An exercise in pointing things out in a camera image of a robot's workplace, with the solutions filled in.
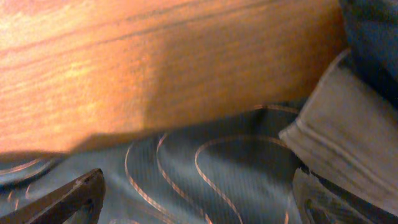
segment orange wooden surface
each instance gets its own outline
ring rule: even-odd
[[[307,95],[344,47],[337,0],[2,0],[0,155]]]

